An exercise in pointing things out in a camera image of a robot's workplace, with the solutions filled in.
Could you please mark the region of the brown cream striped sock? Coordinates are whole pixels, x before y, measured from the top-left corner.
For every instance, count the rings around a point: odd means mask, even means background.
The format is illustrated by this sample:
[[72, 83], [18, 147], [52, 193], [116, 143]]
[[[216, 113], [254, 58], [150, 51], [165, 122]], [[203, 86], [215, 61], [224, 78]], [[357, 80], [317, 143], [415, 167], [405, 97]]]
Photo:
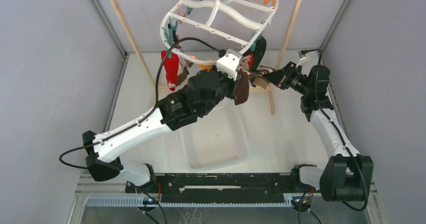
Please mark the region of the brown cream striped sock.
[[243, 61], [240, 63], [240, 69], [248, 76], [248, 80], [253, 87], [261, 87], [267, 89], [270, 81], [264, 75], [272, 73], [276, 69], [270, 66], [261, 64], [263, 56], [260, 54], [249, 53], [243, 56]]

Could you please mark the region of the black sock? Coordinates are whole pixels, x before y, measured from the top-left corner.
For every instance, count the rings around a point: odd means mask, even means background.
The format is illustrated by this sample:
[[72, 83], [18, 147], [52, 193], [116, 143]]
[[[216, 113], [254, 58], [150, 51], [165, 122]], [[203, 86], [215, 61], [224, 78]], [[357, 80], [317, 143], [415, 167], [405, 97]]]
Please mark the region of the black sock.
[[267, 41], [263, 36], [257, 39], [255, 47], [247, 50], [243, 56], [250, 70], [256, 70], [260, 65], [266, 51]]

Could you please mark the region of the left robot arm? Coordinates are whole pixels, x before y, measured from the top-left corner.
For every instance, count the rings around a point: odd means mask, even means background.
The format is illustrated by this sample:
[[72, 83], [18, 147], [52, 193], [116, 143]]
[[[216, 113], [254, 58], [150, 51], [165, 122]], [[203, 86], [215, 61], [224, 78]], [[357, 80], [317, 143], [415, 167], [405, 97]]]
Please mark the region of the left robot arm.
[[155, 136], [195, 123], [226, 97], [236, 99], [241, 79], [241, 73], [233, 78], [217, 70], [201, 70], [183, 88], [159, 100], [138, 118], [109, 132], [85, 132], [82, 137], [90, 175], [97, 182], [123, 179], [144, 192], [153, 191], [157, 179], [152, 165], [132, 163], [120, 155]]

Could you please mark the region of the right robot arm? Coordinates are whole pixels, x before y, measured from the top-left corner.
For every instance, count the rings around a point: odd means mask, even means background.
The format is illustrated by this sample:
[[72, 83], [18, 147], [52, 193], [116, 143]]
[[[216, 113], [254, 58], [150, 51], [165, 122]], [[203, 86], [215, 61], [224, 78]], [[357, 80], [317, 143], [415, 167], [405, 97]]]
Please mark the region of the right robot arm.
[[290, 178], [290, 185], [297, 192], [311, 186], [320, 191], [325, 201], [366, 202], [374, 163], [354, 147], [337, 120], [327, 95], [330, 73], [327, 67], [315, 65], [305, 75], [300, 66], [289, 62], [263, 76], [282, 90], [292, 89], [301, 94], [301, 111], [319, 135], [329, 158], [323, 169], [316, 165], [295, 165], [296, 174]]

